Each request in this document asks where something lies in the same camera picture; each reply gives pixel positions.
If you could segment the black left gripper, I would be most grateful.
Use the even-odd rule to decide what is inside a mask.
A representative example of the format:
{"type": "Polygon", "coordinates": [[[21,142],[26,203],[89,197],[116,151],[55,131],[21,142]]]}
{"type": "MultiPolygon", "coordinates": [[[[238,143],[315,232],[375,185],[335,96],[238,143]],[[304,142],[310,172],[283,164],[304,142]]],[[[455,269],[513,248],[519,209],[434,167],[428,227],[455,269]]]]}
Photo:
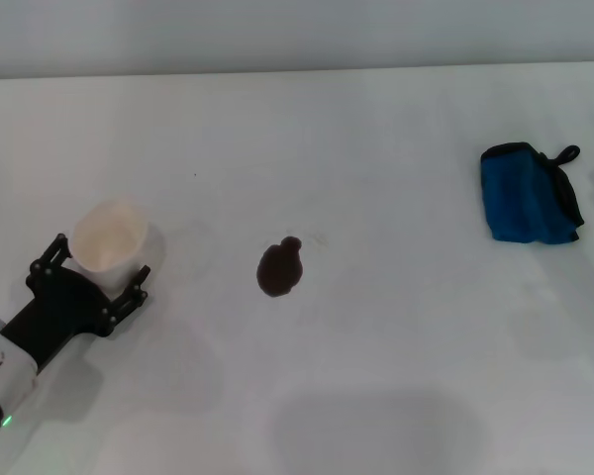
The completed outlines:
{"type": "Polygon", "coordinates": [[[34,298],[2,329],[2,335],[28,353],[43,371],[75,336],[109,336],[148,298],[143,284],[150,274],[144,265],[122,293],[109,300],[75,271],[63,266],[71,258],[68,238],[58,234],[30,265],[26,285],[34,298]]]}

